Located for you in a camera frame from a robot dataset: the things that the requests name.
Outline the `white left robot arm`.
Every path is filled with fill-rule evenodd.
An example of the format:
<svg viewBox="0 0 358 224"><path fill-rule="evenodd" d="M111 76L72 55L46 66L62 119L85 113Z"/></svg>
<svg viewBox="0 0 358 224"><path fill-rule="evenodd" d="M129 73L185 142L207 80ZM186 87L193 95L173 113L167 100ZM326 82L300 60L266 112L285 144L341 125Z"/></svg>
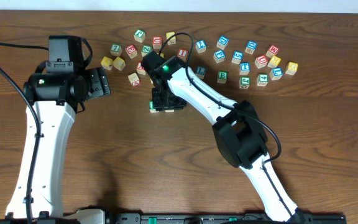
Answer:
<svg viewBox="0 0 358 224"><path fill-rule="evenodd" d="M110 94L103 68L88 68L86 39L72 35L48 38L43 61L17 91L27 108L27 134L15 191L0 223L109 223L108 212L89 206L65 215L62 174L76 114L84 102Z"/></svg>

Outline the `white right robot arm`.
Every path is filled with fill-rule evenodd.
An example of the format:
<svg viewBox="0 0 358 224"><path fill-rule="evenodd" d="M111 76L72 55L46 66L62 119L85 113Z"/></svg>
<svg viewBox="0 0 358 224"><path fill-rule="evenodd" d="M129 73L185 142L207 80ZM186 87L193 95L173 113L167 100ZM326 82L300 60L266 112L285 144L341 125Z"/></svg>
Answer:
<svg viewBox="0 0 358 224"><path fill-rule="evenodd" d="M154 84L153 109L181 110L187 104L197 109L211 123L223 158L243 171L256 189L269 219L306 222L304 214L288 196L271 165L273 158L266 146L266 134L272 130L258 118L248 101L237 103L222 96L176 56L165 60L152 51L143 57L141 65Z"/></svg>

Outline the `green R letter block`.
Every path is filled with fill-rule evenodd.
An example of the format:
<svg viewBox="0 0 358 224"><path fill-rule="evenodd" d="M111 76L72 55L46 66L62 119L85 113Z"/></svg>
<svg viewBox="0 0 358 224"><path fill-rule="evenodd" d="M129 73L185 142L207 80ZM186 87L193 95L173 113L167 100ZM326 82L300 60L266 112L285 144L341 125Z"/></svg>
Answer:
<svg viewBox="0 0 358 224"><path fill-rule="evenodd" d="M154 107L154 103L152 100L149 101L149 110L151 113L158 113L158 111Z"/></svg>

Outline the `green B letter block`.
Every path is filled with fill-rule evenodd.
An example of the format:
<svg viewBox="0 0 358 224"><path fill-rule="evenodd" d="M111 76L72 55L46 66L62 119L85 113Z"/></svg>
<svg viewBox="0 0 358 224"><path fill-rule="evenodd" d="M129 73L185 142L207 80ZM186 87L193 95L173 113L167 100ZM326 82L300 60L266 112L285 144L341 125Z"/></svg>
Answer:
<svg viewBox="0 0 358 224"><path fill-rule="evenodd" d="M219 71L218 72L218 78L217 78L218 83L226 83L227 78L228 78L228 72L227 71Z"/></svg>

